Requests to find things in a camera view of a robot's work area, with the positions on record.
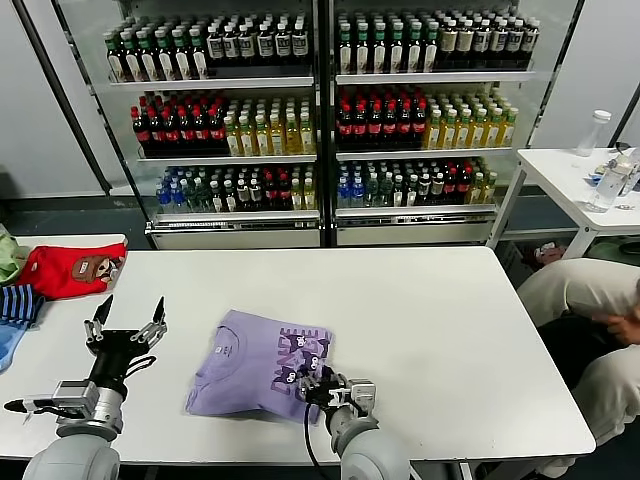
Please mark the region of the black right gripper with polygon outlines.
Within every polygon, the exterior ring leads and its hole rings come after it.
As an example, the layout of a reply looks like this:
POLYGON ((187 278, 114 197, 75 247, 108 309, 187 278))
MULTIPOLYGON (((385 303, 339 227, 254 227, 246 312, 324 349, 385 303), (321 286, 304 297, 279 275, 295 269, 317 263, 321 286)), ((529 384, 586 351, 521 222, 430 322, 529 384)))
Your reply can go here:
POLYGON ((318 381, 312 376, 298 378, 298 392, 301 400, 316 405, 321 410, 338 409, 347 406, 350 399, 348 381, 337 378, 334 370, 323 365, 319 371, 318 381))

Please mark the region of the person bare hand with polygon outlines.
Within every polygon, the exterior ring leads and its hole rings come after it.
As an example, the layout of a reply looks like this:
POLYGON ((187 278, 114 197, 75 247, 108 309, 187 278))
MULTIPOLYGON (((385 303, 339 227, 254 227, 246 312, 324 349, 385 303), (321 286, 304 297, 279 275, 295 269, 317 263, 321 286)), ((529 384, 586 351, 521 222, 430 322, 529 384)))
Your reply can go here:
POLYGON ((607 330, 624 345, 638 345, 640 343, 639 319, 629 313, 626 315, 612 315, 606 319, 607 330))

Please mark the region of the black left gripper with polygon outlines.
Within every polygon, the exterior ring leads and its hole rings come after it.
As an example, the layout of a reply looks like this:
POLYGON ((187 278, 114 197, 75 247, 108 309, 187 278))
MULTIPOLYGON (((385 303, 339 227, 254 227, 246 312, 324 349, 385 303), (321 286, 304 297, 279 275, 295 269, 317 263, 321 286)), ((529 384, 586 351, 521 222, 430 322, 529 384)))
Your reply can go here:
POLYGON ((84 321, 86 345, 95 356, 89 380, 100 388, 124 388, 125 380, 155 362, 149 354, 167 332, 165 298, 161 297, 152 320, 134 334, 133 330, 103 330, 113 303, 110 295, 93 317, 84 321))

